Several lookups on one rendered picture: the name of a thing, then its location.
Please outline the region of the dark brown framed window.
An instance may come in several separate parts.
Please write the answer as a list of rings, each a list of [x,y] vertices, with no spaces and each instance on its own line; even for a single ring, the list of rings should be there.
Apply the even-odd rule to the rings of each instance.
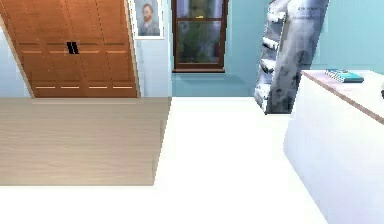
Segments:
[[[223,73],[229,0],[171,0],[174,73]]]

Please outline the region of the framed portrait picture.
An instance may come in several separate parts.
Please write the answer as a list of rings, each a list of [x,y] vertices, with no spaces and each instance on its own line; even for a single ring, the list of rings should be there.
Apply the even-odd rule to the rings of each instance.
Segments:
[[[164,38],[162,0],[128,0],[134,38],[161,40]]]

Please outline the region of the grey marbled shelf unit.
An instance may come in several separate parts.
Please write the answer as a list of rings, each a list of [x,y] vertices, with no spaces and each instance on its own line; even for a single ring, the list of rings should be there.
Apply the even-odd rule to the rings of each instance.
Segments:
[[[254,97],[266,114],[292,112],[301,72],[311,67],[329,0],[272,0]]]

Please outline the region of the brown wooden double door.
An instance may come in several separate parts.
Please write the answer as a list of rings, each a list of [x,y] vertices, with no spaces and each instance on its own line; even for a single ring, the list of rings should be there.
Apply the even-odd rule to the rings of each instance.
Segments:
[[[0,0],[0,20],[33,98],[139,96],[126,0]]]

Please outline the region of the white counter with brown edge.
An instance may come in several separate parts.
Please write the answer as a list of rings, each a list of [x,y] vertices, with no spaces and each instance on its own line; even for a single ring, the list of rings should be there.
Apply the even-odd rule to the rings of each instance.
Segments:
[[[328,224],[384,224],[384,75],[304,70],[284,153]]]

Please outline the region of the teal book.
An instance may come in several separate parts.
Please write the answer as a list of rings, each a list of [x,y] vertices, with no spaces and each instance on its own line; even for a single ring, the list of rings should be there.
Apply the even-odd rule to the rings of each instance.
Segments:
[[[341,83],[362,83],[364,78],[344,69],[327,69],[326,74]]]

